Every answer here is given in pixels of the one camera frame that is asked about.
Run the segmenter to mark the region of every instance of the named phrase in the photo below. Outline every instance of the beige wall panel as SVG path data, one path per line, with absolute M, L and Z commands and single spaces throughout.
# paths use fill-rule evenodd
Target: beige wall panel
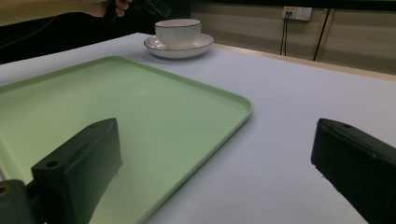
M 322 9 L 310 21 L 289 21 L 288 56 L 311 59 Z M 202 21 L 203 33 L 215 42 L 279 54 L 283 7 L 191 2 L 191 17 Z
M 320 61 L 396 75 L 396 13 L 336 9 Z

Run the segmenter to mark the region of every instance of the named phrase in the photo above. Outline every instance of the power outlet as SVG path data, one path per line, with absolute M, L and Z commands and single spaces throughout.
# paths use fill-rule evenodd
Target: power outlet
M 286 18 L 287 12 L 289 12 L 289 20 L 309 21 L 312 7 L 283 7 L 282 19 Z

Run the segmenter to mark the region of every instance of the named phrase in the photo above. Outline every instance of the white table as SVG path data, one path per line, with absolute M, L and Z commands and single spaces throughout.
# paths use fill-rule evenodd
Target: white table
M 147 223 L 366 223 L 311 164 L 316 124 L 336 119 L 395 147 L 396 77 L 221 46 L 167 60 L 147 52 L 148 37 L 3 64 L 0 85 L 120 55 L 252 101 L 250 120 Z

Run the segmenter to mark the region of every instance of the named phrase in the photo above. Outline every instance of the cup and saucer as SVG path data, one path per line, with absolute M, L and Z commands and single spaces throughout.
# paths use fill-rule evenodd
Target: cup and saucer
M 191 19 L 159 21 L 156 35 L 145 40 L 148 51 L 168 59 L 190 58 L 207 52 L 214 39 L 201 34 L 201 22 Z

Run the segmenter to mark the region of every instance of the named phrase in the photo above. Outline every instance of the teacup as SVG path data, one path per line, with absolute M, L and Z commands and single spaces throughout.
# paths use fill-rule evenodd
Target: teacup
M 201 35 L 202 24 L 198 20 L 178 19 L 155 23 L 155 33 L 169 49 L 187 49 Z

